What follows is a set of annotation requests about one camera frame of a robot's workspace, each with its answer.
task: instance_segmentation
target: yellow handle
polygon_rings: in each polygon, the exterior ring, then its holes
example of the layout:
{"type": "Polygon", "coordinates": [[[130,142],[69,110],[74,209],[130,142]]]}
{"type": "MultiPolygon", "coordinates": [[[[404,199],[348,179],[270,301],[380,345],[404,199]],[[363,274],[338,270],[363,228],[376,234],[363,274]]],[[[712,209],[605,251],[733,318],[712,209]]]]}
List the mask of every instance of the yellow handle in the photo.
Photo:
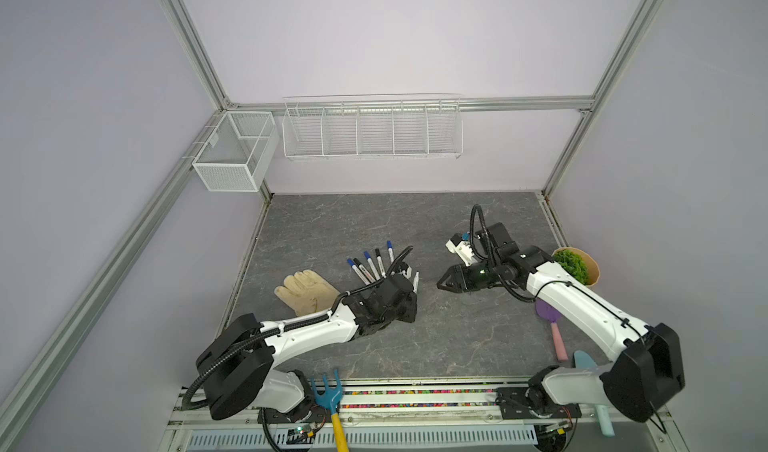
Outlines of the yellow handle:
{"type": "Polygon", "coordinates": [[[336,450],[339,452],[350,452],[350,448],[346,445],[346,437],[344,437],[344,429],[341,428],[341,420],[339,420],[339,414],[333,414],[331,416],[333,422],[333,436],[336,438],[336,450]]]}

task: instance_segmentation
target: tan plant pot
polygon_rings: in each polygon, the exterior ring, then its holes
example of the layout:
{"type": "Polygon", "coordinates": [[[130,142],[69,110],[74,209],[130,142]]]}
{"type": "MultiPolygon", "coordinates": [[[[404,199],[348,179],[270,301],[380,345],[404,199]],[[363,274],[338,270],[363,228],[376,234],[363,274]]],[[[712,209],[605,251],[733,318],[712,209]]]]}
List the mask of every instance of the tan plant pot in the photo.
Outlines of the tan plant pot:
{"type": "Polygon", "coordinates": [[[587,252],[575,247],[560,247],[554,251],[552,255],[560,252],[561,250],[570,250],[574,254],[579,255],[581,260],[584,261],[584,265],[587,266],[587,287],[591,287],[592,285],[598,283],[598,280],[600,280],[600,267],[598,267],[598,263],[594,261],[594,259],[590,257],[587,252]]]}

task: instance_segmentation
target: white mesh basket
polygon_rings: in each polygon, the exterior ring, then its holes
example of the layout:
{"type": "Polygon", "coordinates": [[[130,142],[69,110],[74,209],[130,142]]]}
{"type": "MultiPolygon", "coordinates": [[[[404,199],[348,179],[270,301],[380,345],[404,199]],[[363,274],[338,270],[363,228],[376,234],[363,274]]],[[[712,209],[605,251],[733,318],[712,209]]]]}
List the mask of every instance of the white mesh basket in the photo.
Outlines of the white mesh basket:
{"type": "Polygon", "coordinates": [[[458,157],[462,140],[457,98],[301,104],[286,99],[283,147],[292,160],[458,157]]]}
{"type": "Polygon", "coordinates": [[[268,111],[227,111],[193,161],[211,191],[258,191],[280,141],[268,111]]]}

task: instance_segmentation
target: green artificial plant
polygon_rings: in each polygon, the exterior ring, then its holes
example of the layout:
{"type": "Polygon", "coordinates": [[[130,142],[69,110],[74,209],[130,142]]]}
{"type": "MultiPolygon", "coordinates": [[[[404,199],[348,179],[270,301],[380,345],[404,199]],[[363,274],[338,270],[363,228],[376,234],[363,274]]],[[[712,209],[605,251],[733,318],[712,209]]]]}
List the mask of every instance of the green artificial plant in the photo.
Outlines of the green artificial plant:
{"type": "Polygon", "coordinates": [[[553,258],[558,264],[562,265],[567,273],[571,274],[571,277],[584,285],[587,284],[587,280],[589,279],[587,265],[584,264],[581,255],[574,254],[570,250],[561,250],[554,254],[553,258]]]}

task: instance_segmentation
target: blue garden fork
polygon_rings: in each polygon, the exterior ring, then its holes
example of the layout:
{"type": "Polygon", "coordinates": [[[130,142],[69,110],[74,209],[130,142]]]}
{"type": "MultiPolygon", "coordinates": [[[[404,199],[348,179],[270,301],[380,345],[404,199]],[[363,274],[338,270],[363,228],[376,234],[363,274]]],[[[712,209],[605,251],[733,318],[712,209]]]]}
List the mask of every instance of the blue garden fork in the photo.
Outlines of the blue garden fork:
{"type": "Polygon", "coordinates": [[[343,395],[343,389],[341,387],[341,380],[339,379],[339,369],[333,370],[333,375],[336,376],[336,386],[331,387],[328,385],[328,377],[325,374],[322,375],[322,383],[325,385],[325,392],[319,394],[315,387],[315,381],[312,380],[312,392],[315,393],[315,401],[322,408],[328,409],[331,412],[331,421],[333,422],[333,436],[336,438],[336,450],[338,452],[350,452],[350,448],[346,445],[346,437],[344,437],[344,429],[341,427],[341,420],[339,420],[339,413],[336,409],[339,407],[341,396],[343,395]]]}

